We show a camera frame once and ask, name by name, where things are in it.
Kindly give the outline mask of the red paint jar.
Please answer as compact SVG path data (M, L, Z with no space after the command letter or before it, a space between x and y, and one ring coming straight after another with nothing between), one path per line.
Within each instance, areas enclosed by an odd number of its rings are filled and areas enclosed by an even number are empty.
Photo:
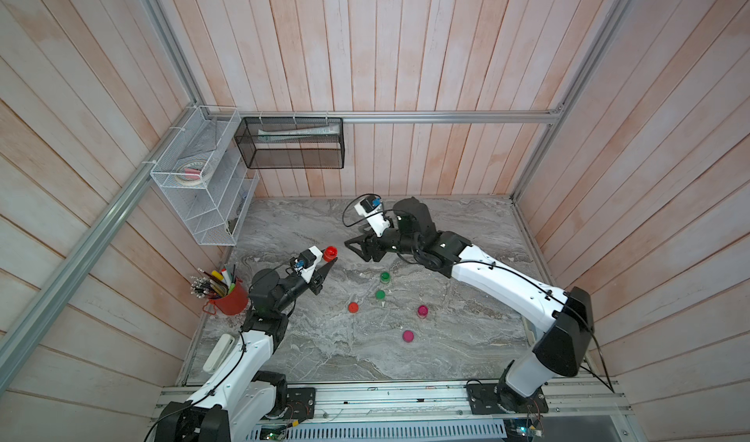
M330 262L334 259L336 259L338 256L338 250L334 246L329 246L325 249L323 252L323 259L326 262Z

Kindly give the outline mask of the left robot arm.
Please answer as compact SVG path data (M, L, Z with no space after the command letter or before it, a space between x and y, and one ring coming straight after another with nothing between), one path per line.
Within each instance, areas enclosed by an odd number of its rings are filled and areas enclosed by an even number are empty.
M337 260L291 260L281 277L259 271L248 297L251 307L238 340L209 380L184 402L171 402L146 434L146 441L247 441L270 416L289 425L286 377L262 367L279 348L288 324L287 307L306 291L316 295Z

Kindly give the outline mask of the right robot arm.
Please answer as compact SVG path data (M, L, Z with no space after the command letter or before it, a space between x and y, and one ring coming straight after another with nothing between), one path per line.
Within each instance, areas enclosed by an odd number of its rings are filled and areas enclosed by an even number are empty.
M414 197L388 209L380 196L367 193L349 207L369 226L368 232L345 242L362 260L379 262L389 252L411 256L416 264L503 302L541 332L534 346L505 370L499 393L527 399L550 379L577 375L595 338L589 293L536 281L468 238L437 229L429 208Z

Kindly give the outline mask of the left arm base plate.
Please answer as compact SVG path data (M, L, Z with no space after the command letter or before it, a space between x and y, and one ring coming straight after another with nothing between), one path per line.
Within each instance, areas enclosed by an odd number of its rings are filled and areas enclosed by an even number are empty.
M291 387L283 393L275 393L275 404L264 417L266 421L304 422L314 418L316 389L314 387Z

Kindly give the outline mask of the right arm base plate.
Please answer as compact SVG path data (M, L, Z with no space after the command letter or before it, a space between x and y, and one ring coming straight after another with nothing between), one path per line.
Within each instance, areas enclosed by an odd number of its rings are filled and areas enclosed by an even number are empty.
M470 379L466 391L471 412L475 416L487 415L544 415L549 405L541 389L531 397L522 397L500 383L481 383Z

